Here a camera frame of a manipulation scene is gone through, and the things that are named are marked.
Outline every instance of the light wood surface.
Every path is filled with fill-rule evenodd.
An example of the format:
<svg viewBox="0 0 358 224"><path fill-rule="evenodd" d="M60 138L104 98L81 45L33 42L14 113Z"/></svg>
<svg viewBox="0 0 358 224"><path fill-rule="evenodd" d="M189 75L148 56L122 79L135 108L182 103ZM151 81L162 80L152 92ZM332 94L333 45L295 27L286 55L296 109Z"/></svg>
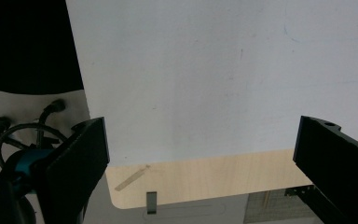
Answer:
<svg viewBox="0 0 358 224"><path fill-rule="evenodd" d="M112 203L122 209L145 206L148 191L166 204L311 184L293 162L293 152L108 167L106 177Z"/></svg>

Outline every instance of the metal bracket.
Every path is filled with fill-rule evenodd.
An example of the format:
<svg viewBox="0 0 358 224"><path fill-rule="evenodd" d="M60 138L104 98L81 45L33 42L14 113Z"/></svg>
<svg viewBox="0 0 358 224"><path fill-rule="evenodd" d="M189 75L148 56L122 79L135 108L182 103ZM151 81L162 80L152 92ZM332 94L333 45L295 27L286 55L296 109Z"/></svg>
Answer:
<svg viewBox="0 0 358 224"><path fill-rule="evenodd" d="M157 193L155 191L146 193L146 209L148 215L157 213Z"/></svg>

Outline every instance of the white board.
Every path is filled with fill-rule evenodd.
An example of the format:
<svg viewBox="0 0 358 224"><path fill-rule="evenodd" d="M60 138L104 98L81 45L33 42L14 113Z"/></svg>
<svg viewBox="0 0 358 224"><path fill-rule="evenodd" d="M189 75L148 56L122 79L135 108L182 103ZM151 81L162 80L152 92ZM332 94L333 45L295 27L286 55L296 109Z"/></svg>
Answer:
<svg viewBox="0 0 358 224"><path fill-rule="evenodd" d="M293 148L301 115L358 138L358 1L67 4L110 165Z"/></svg>

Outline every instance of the dark background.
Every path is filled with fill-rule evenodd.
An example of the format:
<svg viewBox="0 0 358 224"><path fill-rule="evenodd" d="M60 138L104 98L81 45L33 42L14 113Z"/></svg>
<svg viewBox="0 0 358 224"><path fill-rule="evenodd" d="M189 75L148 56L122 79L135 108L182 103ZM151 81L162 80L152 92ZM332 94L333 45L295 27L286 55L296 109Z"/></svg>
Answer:
<svg viewBox="0 0 358 224"><path fill-rule="evenodd" d="M82 89L65 1L0 1L0 91Z"/></svg>

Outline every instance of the blue part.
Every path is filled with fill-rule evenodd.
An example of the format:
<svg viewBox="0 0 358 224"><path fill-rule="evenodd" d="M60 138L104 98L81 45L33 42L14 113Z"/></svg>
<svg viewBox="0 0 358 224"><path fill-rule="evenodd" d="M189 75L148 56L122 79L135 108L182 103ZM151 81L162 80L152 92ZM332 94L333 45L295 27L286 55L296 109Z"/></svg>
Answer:
<svg viewBox="0 0 358 224"><path fill-rule="evenodd" d="M23 173L25 178L31 178L31 170L30 166L35 161L41 160L45 158L48 154L50 154L53 149L30 149L19 159L15 172Z"/></svg>

